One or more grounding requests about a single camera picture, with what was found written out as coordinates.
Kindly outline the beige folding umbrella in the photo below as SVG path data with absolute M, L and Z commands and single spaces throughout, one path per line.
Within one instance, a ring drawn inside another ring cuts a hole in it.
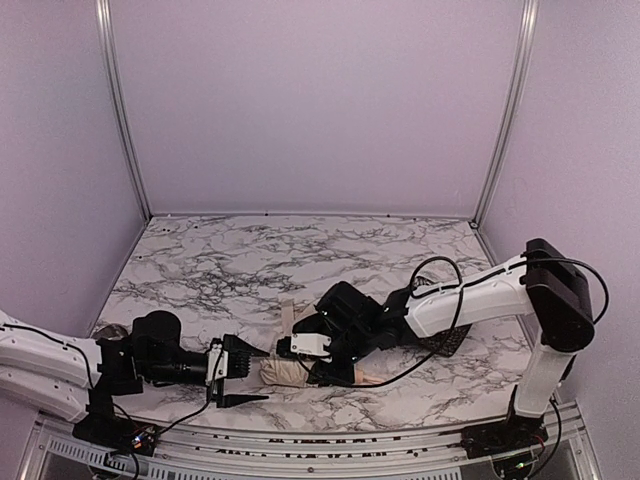
M 283 333 L 290 335 L 297 320 L 302 320 L 315 309 L 311 303 L 305 308 L 296 307 L 293 298 L 281 297 L 281 324 Z M 358 386 L 378 385 L 384 382 L 382 378 L 373 376 L 357 367 L 353 368 L 355 384 Z M 260 362 L 260 378 L 267 385 L 306 388 L 310 387 L 310 374 L 295 360 L 280 359 L 272 356 Z

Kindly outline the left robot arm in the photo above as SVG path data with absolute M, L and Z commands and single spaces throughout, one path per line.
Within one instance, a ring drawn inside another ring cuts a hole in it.
M 229 334 L 204 352 L 180 340 L 180 320 L 163 310 L 136 318 L 120 339 L 58 335 L 3 314 L 1 388 L 72 423 L 77 439 L 152 456 L 165 428 L 129 418 L 114 397 L 138 395 L 145 384 L 191 385 L 204 388 L 207 405 L 238 406 L 253 396 L 225 394 L 225 381 L 247 377 L 252 359 L 265 354 Z

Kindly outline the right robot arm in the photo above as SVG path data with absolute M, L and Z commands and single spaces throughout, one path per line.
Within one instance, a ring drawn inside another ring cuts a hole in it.
M 313 360 L 308 373 L 319 383 L 352 388 L 355 364 L 375 350 L 433 340 L 429 353 L 436 355 L 457 328 L 532 315 L 538 321 L 536 344 L 505 419 L 464 428 L 461 445 L 468 458 L 480 458 L 541 443 L 548 437 L 543 420 L 553 391 L 594 340 L 604 316 L 592 310 L 587 279 L 602 276 L 542 238 L 484 272 L 465 277 L 460 268 L 453 271 L 454 280 L 426 288 L 411 280 L 382 303 L 338 282 L 278 347 L 300 362 Z

